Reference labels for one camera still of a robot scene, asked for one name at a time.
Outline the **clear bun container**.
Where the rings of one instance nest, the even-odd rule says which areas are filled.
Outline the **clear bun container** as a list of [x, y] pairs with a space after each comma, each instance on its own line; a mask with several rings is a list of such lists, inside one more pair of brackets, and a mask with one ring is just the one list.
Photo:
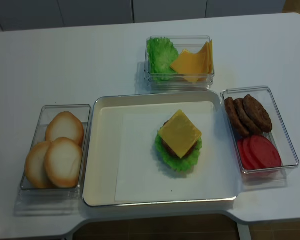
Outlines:
[[79, 186], [90, 120], [88, 104], [46, 105], [25, 159], [26, 190], [72, 190]]

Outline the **bun slice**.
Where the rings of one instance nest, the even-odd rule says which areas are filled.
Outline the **bun slice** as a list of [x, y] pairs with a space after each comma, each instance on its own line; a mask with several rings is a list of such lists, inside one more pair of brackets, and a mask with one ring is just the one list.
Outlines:
[[71, 112], [63, 111], [48, 125], [45, 131], [45, 140], [52, 142], [58, 138], [68, 138], [81, 146], [84, 133], [82, 122]]
[[44, 169], [49, 180], [58, 188], [78, 185], [83, 150], [73, 140], [59, 137], [53, 141], [44, 157]]
[[48, 178], [44, 167], [45, 155], [51, 143], [51, 141], [39, 142], [30, 150], [25, 160], [25, 176], [38, 189], [55, 187]]

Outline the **white paper sheet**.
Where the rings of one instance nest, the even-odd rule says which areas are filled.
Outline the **white paper sheet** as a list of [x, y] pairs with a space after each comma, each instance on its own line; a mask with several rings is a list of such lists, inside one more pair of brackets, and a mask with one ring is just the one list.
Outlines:
[[[201, 131], [197, 165], [178, 172], [155, 148], [160, 128], [182, 110]], [[115, 199], [162, 202], [231, 199], [238, 194], [236, 168], [223, 111], [209, 101], [167, 104], [123, 116]]]

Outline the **left tomato slice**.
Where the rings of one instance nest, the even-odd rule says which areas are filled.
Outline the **left tomato slice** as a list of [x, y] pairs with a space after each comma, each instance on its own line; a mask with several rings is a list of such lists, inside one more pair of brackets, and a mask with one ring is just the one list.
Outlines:
[[251, 166], [250, 162], [247, 160], [244, 149], [243, 149], [243, 139], [239, 139], [237, 141], [237, 148], [239, 151], [239, 155], [240, 155], [240, 159], [241, 159], [243, 168], [246, 170], [251, 170], [252, 166]]

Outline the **cheese slice on burger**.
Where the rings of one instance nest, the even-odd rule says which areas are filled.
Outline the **cheese slice on burger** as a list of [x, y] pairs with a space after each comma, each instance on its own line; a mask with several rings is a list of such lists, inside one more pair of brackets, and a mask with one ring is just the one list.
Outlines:
[[179, 109], [160, 128], [158, 135], [182, 159], [201, 138], [202, 132]]

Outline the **clear lettuce cheese container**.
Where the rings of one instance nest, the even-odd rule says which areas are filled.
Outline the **clear lettuce cheese container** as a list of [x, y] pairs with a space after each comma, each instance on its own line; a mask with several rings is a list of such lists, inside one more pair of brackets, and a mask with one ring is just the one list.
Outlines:
[[[169, 38], [179, 55], [184, 49], [188, 50], [190, 53], [196, 54], [202, 49], [206, 42], [212, 40], [209, 36], [151, 36], [150, 38]], [[168, 81], [154, 82], [150, 73], [151, 68], [147, 53], [147, 41], [144, 61], [144, 78], [148, 87], [153, 91], [196, 91], [209, 90], [211, 88], [215, 76], [214, 59], [213, 72], [211, 74], [195, 75], [196, 78], [199, 78], [197, 82], [188, 82], [185, 80], [185, 77], [189, 77], [189, 75], [178, 73], [172, 75]]]

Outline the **brown patty on burger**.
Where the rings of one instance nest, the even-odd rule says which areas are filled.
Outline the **brown patty on burger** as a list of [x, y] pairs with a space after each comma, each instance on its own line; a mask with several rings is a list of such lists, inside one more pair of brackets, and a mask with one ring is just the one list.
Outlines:
[[158, 148], [172, 161], [197, 162], [201, 155], [202, 133], [188, 119], [170, 119], [159, 129]]

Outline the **middle tomato slice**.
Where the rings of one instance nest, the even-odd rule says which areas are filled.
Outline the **middle tomato slice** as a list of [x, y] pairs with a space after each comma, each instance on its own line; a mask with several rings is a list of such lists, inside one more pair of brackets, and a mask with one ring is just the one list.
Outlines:
[[247, 137], [242, 142], [242, 150], [244, 155], [243, 166], [247, 170], [261, 169], [262, 166], [257, 158], [252, 155], [251, 149], [249, 147], [251, 138]]

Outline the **tomato slice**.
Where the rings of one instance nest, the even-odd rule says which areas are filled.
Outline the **tomato slice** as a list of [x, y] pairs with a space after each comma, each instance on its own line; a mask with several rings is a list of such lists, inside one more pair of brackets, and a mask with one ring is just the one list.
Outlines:
[[237, 141], [237, 148], [239, 151], [239, 155], [240, 155], [240, 159], [241, 159], [243, 168], [246, 170], [251, 170], [252, 166], [251, 166], [250, 162], [247, 160], [244, 149], [243, 149], [243, 139], [239, 139]]
[[242, 142], [242, 150], [244, 155], [243, 166], [247, 170], [261, 169], [262, 166], [257, 158], [252, 155], [251, 149], [249, 147], [251, 138], [247, 137]]
[[276, 147], [265, 137], [253, 135], [248, 141], [251, 155], [262, 168], [277, 168], [282, 166], [282, 160]]

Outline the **flat cheese slice in container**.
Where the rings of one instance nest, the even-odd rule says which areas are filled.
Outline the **flat cheese slice in container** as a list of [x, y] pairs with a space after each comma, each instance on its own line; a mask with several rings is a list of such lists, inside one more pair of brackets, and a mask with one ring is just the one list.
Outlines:
[[209, 74], [209, 64], [207, 62], [207, 53], [204, 50], [198, 53], [191, 53], [184, 49], [170, 67], [181, 75], [189, 75], [185, 80], [190, 83], [196, 83], [199, 78], [197, 75]]

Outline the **right brown patty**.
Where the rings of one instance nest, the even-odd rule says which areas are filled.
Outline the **right brown patty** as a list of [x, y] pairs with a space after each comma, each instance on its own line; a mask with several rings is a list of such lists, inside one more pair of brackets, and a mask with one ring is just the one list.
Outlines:
[[243, 106], [249, 118], [265, 133], [273, 129], [271, 118], [263, 105], [250, 94], [243, 98]]

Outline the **green lettuce on burger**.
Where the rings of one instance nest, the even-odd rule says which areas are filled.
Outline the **green lettuce on burger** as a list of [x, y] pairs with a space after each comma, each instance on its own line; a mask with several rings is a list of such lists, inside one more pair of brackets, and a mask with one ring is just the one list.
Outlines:
[[200, 137], [195, 145], [187, 152], [183, 158], [179, 158], [171, 148], [162, 140], [159, 133], [155, 137], [154, 146], [162, 161], [172, 170], [177, 172], [187, 172], [198, 164], [202, 148], [202, 138]]

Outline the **green lettuce leaf in container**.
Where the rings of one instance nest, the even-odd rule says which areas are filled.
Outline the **green lettuce leaf in container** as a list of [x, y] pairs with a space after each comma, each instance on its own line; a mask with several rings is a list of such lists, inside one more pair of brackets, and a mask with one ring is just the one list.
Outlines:
[[167, 37], [150, 38], [147, 41], [148, 62], [150, 74], [156, 83], [169, 81], [177, 74], [171, 64], [178, 58], [179, 53]]

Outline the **white rectangular tray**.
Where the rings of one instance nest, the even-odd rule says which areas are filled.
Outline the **white rectangular tray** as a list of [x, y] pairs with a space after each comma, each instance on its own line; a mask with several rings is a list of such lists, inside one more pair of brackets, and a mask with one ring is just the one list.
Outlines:
[[[150, 107], [211, 102], [223, 112], [231, 139], [232, 161], [236, 172], [237, 195], [233, 198], [175, 200], [156, 202], [117, 201], [115, 199], [122, 146], [123, 117]], [[90, 140], [82, 197], [89, 207], [133, 206], [151, 204], [233, 201], [241, 191], [241, 176], [231, 130], [220, 97], [213, 91], [191, 91], [165, 94], [107, 96], [99, 98], [93, 108]]]

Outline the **clear patty tomato container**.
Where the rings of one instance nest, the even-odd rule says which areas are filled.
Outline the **clear patty tomato container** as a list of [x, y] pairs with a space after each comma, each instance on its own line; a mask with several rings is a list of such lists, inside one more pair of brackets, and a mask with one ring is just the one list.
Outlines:
[[[255, 99], [257, 99], [268, 112], [269, 117], [272, 122], [272, 131], [267, 133], [263, 132], [261, 135], [251, 135], [249, 129], [249, 136], [242, 137], [238, 134], [236, 129], [232, 126], [228, 114], [225, 110], [225, 99], [232, 97], [233, 100], [238, 98], [244, 99], [246, 95], [251, 95]], [[273, 97], [271, 90], [267, 86], [259, 86], [259, 87], [249, 87], [249, 88], [233, 88], [227, 89], [220, 94], [221, 96], [221, 105], [226, 116], [228, 125], [231, 129], [232, 141], [234, 144], [234, 149], [237, 155], [237, 160], [239, 162], [239, 167], [241, 172], [247, 176], [248, 178], [257, 178], [257, 179], [273, 179], [277, 177], [278, 173], [284, 174], [288, 170], [293, 170], [298, 168], [300, 161], [297, 157], [297, 154], [294, 150], [292, 142], [290, 140], [289, 134], [286, 130], [280, 112], [278, 110], [277, 104]], [[282, 165], [281, 167], [272, 167], [272, 168], [262, 168], [254, 169], [254, 170], [246, 170], [243, 168], [241, 157], [239, 154], [239, 150], [237, 147], [237, 141], [240, 139], [250, 138], [252, 136], [262, 136], [267, 138], [277, 149]]]

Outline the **right tomato slice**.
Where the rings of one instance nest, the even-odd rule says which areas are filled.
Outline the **right tomato slice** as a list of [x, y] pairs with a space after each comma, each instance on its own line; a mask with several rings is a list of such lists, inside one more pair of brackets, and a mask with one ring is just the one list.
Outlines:
[[253, 135], [248, 141], [251, 155], [262, 168], [277, 168], [282, 166], [282, 160], [276, 147], [265, 137]]

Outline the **left brown patty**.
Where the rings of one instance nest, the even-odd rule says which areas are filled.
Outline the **left brown patty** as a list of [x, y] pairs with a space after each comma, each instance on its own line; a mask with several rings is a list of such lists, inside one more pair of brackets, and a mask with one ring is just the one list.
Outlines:
[[242, 124], [239, 115], [237, 113], [237, 110], [234, 105], [234, 100], [232, 97], [228, 97], [224, 101], [224, 107], [225, 111], [228, 115], [228, 118], [230, 120], [230, 123], [233, 128], [237, 131], [237, 133], [242, 136], [243, 138], [246, 138], [250, 135], [250, 132], [248, 129]]

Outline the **leaning cheese slices in container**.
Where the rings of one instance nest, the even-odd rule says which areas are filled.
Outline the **leaning cheese slices in container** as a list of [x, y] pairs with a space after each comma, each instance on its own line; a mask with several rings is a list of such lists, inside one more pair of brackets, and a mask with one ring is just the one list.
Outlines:
[[199, 74], [213, 73], [213, 41], [207, 41], [201, 50], [196, 53], [199, 56]]

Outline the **middle brown patty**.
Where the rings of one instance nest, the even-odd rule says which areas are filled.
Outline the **middle brown patty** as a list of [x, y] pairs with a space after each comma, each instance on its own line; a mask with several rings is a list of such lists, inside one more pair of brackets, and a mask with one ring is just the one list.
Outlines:
[[234, 107], [237, 111], [240, 121], [248, 128], [251, 135], [262, 135], [263, 134], [261, 129], [247, 115], [247, 113], [244, 109], [242, 98], [237, 98], [234, 100]]

